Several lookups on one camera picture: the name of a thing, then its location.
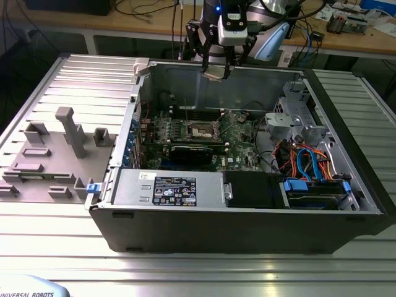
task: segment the white sticker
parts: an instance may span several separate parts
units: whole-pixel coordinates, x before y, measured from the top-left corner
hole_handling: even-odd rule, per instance
[[[241,15],[240,14],[227,14],[227,17],[230,20],[240,20],[241,19]]]
[[[139,179],[145,179],[146,181],[153,181],[157,174],[155,172],[140,172]]]

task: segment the wooden table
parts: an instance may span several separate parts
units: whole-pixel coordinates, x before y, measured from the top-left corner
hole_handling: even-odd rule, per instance
[[[15,3],[16,0],[9,0],[9,17],[14,27],[24,30],[33,29],[33,25],[27,22]],[[113,10],[106,17],[72,14],[67,12],[50,12],[50,11],[29,11],[25,8],[22,0],[19,0],[27,15],[43,31],[55,31],[66,33],[79,33],[85,38],[89,54],[97,54],[95,35],[104,35],[112,37],[127,38],[144,38],[154,40],[171,40],[171,20],[172,8],[162,10],[152,14],[151,23],[148,24],[130,15],[123,15]],[[133,5],[147,4],[147,0],[133,0]],[[319,7],[321,0],[307,0],[304,3],[304,10],[310,12]],[[139,12],[152,11],[165,6],[172,5],[172,0],[161,0],[158,4],[138,9]],[[131,12],[129,0],[125,0],[119,9],[125,12]],[[197,7],[197,17],[200,15],[201,7]],[[192,6],[184,5],[185,24],[192,18]],[[308,18],[308,22],[313,29],[324,33],[325,37],[320,48],[320,53],[335,54],[340,56],[356,56],[362,58],[377,59],[396,59],[396,38],[386,35],[373,28],[368,28],[364,35],[343,33],[340,35],[327,33],[326,22],[316,20],[313,17]],[[175,35],[180,34],[180,6],[176,11],[176,22],[174,26]],[[284,40],[281,46],[283,54],[279,66],[287,67],[291,55],[299,50],[298,47],[304,46],[300,29],[295,29],[293,36],[289,40]]]

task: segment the workbench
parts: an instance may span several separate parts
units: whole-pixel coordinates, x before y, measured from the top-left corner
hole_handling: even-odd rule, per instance
[[[26,141],[23,130],[30,121],[45,123],[51,132],[63,131],[54,117],[60,106],[75,108],[75,123],[85,132],[100,126],[119,134],[130,99],[125,87],[132,89],[136,83],[134,62],[84,55],[57,59],[0,136],[0,176]],[[324,81],[338,82],[327,84],[326,92],[352,126],[372,166],[385,168],[383,182],[396,200],[396,167],[390,157],[396,138],[379,119],[382,113],[392,121],[396,116],[365,87],[364,79],[353,79],[351,72],[317,73]],[[356,85],[345,85],[348,78]],[[348,103],[363,105],[351,113],[353,105]],[[372,128],[364,124],[368,115],[377,119]],[[394,296],[396,290],[395,225],[377,236],[356,238],[333,255],[118,253],[108,247],[82,204],[15,201],[0,203],[0,243],[0,274],[46,278],[65,286],[72,297],[372,297],[379,292]]]
[[[120,14],[113,10],[106,17],[71,14],[67,12],[50,12],[50,11],[29,11],[25,8],[22,0],[19,0],[25,9],[27,15],[43,31],[54,31],[64,33],[78,33],[84,36],[89,54],[98,54],[95,36],[111,36],[126,38],[143,38],[152,40],[171,40],[171,20],[172,8],[162,10],[152,14],[152,23],[148,24],[130,15]],[[147,4],[146,0],[133,0],[133,5],[138,6]],[[161,7],[172,4],[170,0],[160,1],[158,4],[143,7],[139,12],[152,11]],[[321,0],[307,0],[304,3],[306,13],[319,7]],[[131,8],[128,1],[124,1],[119,9],[130,12]],[[9,17],[15,28],[21,30],[34,30],[34,26],[26,20],[21,13],[15,0],[9,0]],[[197,17],[200,16],[201,7],[197,7]],[[191,5],[184,5],[184,22],[192,18],[193,10]],[[340,35],[327,33],[326,22],[316,20],[313,17],[308,18],[312,28],[318,32],[324,33],[325,37],[322,46],[319,49],[320,54],[332,54],[338,56],[353,56],[360,58],[372,59],[396,59],[396,38],[386,35],[373,28],[368,28],[367,32],[362,34],[343,33]],[[178,40],[180,34],[180,7],[176,11],[176,22],[174,26],[175,40]],[[281,46],[283,51],[278,66],[287,67],[291,55],[301,50],[306,40],[302,36],[300,29],[295,29],[292,38],[284,40]]]

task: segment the gray pillar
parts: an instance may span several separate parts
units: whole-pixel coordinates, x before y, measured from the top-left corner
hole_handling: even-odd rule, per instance
[[[66,132],[67,138],[69,139],[69,143],[71,144],[75,156],[78,159],[83,159],[86,155],[86,151],[84,146],[82,145],[81,138],[77,132],[77,128],[75,127],[73,121],[74,111],[70,107],[59,107],[56,111],[55,118],[60,121],[63,125],[63,128]]]

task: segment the circuit board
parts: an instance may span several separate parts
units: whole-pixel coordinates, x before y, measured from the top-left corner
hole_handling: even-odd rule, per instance
[[[147,148],[146,169],[188,171],[261,171],[253,143],[254,121],[240,118],[240,113],[223,114],[220,121],[174,119],[169,113],[158,113],[150,119],[143,145]],[[173,145],[213,149],[211,164],[175,166],[167,151]]]

